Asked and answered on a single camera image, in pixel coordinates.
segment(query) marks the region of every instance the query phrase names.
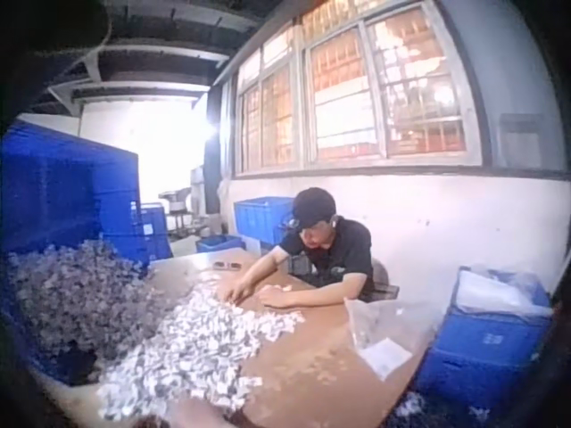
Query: pile of small parts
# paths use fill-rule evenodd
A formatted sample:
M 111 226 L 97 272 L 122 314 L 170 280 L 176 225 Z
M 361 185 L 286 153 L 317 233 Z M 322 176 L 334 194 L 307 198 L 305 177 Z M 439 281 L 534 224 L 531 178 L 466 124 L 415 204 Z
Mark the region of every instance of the pile of small parts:
M 261 338 L 274 341 L 303 321 L 299 312 L 256 314 L 220 303 L 214 288 L 196 286 L 161 323 L 158 333 L 104 369 L 101 416 L 164 416 L 182 397 L 207 399 L 232 413 L 261 378 L 240 375 Z
M 80 350 L 113 360 L 156 332 L 174 306 L 155 299 L 142 266 L 123 259 L 105 241 L 77 249 L 9 257 L 9 280 L 42 350 L 56 357 L 75 342 Z
M 198 397 L 239 409 L 261 378 L 240 375 L 261 339 L 275 341 L 303 321 L 299 312 L 262 313 L 215 298 L 216 276 L 199 276 L 189 293 L 166 300 L 143 269 L 110 244 L 12 255 L 10 279 L 41 346 L 51 356 L 76 342 L 94 350 L 101 417 L 165 416 L 167 405 Z

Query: table surface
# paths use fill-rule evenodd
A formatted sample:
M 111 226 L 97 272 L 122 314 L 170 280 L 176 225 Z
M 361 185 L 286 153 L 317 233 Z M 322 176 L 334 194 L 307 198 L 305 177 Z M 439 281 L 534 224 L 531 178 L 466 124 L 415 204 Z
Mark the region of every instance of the table surface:
M 151 284 L 168 296 L 183 295 L 200 275 L 212 272 L 215 261 L 242 264 L 240 272 L 216 271 L 220 281 L 226 282 L 235 281 L 255 258 L 242 249 L 231 249 L 160 260 L 153 263 L 156 274 Z M 264 284 L 290 284 L 294 290 L 311 288 L 281 271 L 258 286 Z M 255 296 L 241 306 L 266 310 Z M 244 362 L 244 374 L 262 377 L 263 385 L 252 391 L 234 422 L 265 428 L 378 427 L 415 374 L 428 340 L 420 352 L 381 382 L 352 347 L 344 305 L 301 311 L 306 321 L 294 333 L 285 333 L 276 342 L 264 342 L 259 354 Z M 389 325 L 386 328 L 387 332 L 392 330 Z M 63 410 L 82 426 L 132 425 L 132 421 L 113 423 L 99 418 L 97 385 L 69 387 L 39 377 Z

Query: ceiling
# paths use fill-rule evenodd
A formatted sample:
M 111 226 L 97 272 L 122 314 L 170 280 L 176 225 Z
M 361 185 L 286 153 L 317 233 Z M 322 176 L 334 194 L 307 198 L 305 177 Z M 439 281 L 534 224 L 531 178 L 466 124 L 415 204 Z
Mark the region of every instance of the ceiling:
M 280 0 L 101 0 L 108 43 L 60 76 L 29 112 L 79 116 L 98 100 L 198 99 Z

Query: black cap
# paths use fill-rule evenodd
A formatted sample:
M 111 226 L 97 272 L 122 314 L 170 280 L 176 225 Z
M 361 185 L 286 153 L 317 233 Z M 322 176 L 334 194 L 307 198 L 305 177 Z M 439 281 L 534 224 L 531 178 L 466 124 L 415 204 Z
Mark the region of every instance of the black cap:
M 310 187 L 295 196 L 294 223 L 298 229 L 307 229 L 322 220 L 329 221 L 335 214 L 335 199 L 327 190 Z

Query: black t-shirt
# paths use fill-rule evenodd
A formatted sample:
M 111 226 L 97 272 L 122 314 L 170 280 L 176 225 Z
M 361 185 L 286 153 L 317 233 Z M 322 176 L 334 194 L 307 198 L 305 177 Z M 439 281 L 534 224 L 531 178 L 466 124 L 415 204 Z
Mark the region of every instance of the black t-shirt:
M 365 274 L 367 282 L 359 298 L 368 301 L 374 290 L 371 233 L 361 223 L 345 218 L 339 218 L 335 231 L 329 249 L 306 247 L 297 232 L 287 234 L 279 246 L 290 256 L 305 252 L 318 271 L 321 285 L 340 283 L 345 274 Z

